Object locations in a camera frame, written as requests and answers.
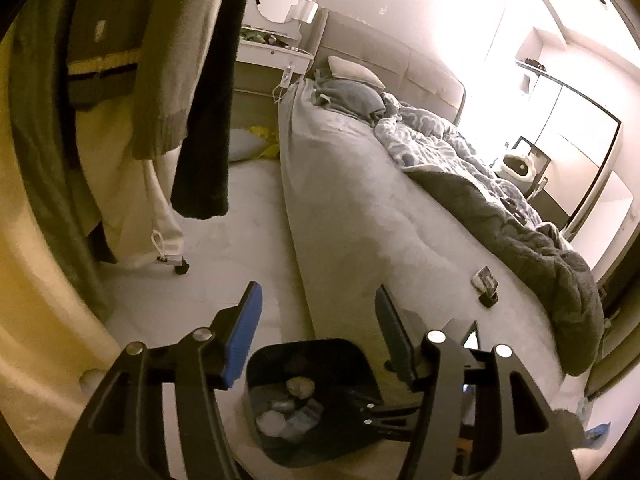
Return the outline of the white tissue ball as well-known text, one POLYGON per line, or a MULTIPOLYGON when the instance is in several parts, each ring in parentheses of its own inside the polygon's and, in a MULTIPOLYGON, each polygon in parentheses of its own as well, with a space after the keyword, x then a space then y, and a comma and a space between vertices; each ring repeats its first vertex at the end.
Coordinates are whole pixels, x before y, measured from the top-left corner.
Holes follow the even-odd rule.
POLYGON ((292 377, 285 383, 288 393, 299 400, 309 399, 316 390, 314 381, 308 377, 292 377))

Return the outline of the beige knit sweater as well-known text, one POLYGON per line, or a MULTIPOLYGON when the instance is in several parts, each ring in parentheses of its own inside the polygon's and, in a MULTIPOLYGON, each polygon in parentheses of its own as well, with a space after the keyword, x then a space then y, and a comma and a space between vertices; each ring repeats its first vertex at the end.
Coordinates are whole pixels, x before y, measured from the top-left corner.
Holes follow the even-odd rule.
POLYGON ((134 157, 178 148, 221 0, 77 0, 68 36, 70 102, 132 96, 134 157))

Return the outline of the grey bed with mattress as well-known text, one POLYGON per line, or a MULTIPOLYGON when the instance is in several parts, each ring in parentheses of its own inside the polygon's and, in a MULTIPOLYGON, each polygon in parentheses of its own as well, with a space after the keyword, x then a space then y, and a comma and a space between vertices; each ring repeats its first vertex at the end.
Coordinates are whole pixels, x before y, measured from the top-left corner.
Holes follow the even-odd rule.
POLYGON ((483 348, 508 344, 555 402, 564 373, 538 298, 396 167, 369 125, 314 105, 312 92, 314 83, 300 80, 278 114, 285 208, 316 335, 354 342, 383 399, 410 401, 384 366, 388 351, 374 313, 384 285, 396 307, 429 328, 473 321, 483 348), (483 266, 498 281, 491 308, 471 284, 483 266))

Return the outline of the blue patterned duvet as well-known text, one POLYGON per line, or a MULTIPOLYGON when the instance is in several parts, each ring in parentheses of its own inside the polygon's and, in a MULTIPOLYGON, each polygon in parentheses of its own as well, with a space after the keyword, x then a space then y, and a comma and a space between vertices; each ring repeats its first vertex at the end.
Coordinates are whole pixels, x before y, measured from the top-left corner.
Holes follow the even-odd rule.
POLYGON ((457 127, 424 108, 382 94, 385 110, 373 133, 402 171, 419 169, 456 174, 472 182, 486 200, 510 211, 535 229, 544 220, 510 181, 499 178, 476 154, 457 127))

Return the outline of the olive green jacket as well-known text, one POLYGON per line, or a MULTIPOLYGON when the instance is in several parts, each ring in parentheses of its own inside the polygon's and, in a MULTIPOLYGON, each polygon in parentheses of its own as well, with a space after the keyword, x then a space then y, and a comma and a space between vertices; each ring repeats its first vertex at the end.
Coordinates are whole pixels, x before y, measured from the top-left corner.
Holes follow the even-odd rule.
POLYGON ((66 48, 77 0, 27 0, 14 22, 9 112, 27 197, 54 261, 91 313, 112 314, 72 200, 63 132, 74 130, 66 48))

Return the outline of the cream hanging trousers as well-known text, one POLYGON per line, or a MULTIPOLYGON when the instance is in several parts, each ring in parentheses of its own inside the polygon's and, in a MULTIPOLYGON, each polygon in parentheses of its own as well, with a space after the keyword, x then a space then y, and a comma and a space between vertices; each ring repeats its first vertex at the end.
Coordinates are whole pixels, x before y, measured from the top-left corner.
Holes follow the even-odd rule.
POLYGON ((121 96, 75 113, 81 171, 100 212, 107 247, 126 268, 157 262, 154 230, 166 240, 181 237, 184 251, 183 230, 170 204, 180 150, 135 159, 132 104, 132 96, 121 96))

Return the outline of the mirrored wardrobe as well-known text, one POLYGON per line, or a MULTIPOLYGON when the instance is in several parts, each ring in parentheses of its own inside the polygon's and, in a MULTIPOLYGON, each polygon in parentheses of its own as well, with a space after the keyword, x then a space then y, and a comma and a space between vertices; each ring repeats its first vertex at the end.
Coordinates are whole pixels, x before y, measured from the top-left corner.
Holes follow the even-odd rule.
POLYGON ((518 61, 525 94, 521 136, 536 176, 527 191, 538 214, 571 238, 596 200, 622 123, 594 99, 539 67, 518 61))

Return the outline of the black curved plastic piece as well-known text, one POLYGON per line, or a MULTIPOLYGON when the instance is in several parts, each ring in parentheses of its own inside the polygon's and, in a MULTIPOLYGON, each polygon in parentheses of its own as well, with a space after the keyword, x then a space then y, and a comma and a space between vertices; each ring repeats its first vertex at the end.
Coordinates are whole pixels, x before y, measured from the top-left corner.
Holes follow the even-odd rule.
POLYGON ((483 286, 480 294, 478 295, 480 303, 486 307, 491 308, 498 300, 498 287, 497 286, 483 286))

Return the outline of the black hanging garment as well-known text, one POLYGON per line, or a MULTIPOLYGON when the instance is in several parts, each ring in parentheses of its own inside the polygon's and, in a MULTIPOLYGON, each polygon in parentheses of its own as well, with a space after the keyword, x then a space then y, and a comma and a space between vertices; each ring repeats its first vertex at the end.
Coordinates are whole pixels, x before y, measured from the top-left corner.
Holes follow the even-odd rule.
POLYGON ((222 0, 181 145, 171 205, 184 218, 228 212, 234 63, 247 0, 222 0))

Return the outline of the black snack packet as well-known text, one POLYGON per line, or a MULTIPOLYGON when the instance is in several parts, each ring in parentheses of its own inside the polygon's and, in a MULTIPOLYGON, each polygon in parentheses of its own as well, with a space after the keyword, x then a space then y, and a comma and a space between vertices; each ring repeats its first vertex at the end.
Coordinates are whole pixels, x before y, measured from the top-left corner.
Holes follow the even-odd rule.
POLYGON ((498 281, 488 266, 483 266, 472 276, 471 284, 480 295, 494 296, 498 289, 498 281))

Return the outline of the yellow item on floor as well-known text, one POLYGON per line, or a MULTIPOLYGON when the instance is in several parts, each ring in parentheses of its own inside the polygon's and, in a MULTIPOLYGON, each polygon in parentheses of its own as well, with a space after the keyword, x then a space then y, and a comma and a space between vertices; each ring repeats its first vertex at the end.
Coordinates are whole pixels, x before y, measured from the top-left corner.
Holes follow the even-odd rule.
POLYGON ((280 156, 280 139, 277 130, 270 130, 267 126, 254 125, 250 126, 250 133, 257 136, 258 139, 265 142, 265 146, 261 148, 254 159, 278 159, 280 156))

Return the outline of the blue wet wipes pack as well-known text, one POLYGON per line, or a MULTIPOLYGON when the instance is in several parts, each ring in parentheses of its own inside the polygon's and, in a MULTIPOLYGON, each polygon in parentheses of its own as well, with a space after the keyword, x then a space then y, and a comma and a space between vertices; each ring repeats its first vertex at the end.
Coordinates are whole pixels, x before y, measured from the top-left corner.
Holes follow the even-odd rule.
POLYGON ((290 443, 302 442, 306 434, 320 422, 322 411, 304 406, 295 411, 285 422, 278 437, 290 443))

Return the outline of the dark grey fluffy blanket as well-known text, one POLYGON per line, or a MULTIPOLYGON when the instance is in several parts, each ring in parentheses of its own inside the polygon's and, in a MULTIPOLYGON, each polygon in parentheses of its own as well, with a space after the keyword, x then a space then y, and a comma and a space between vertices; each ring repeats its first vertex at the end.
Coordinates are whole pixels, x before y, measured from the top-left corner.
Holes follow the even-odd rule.
POLYGON ((411 169, 407 176, 454 216, 538 298, 552 326, 562 370, 579 376, 596 359, 604 333, 596 281, 584 258, 523 226, 468 179, 411 169))

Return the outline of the grey-blue pillow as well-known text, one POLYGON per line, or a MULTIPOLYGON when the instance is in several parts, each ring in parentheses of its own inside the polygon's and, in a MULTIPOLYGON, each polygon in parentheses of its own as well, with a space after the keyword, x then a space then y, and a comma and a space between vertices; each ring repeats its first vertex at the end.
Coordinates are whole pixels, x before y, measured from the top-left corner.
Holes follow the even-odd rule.
POLYGON ((314 105, 374 126, 385 114, 380 94, 362 82, 338 79, 318 70, 314 76, 314 105))

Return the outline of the yellow curtain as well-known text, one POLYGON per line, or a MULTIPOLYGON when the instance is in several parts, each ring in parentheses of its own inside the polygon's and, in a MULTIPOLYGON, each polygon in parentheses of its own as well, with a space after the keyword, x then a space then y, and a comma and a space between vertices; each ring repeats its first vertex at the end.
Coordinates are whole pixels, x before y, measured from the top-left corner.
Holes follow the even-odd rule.
POLYGON ((106 370, 119 346, 82 302, 37 226, 1 101, 1 411, 30 458, 53 477, 87 404, 79 379, 106 370))

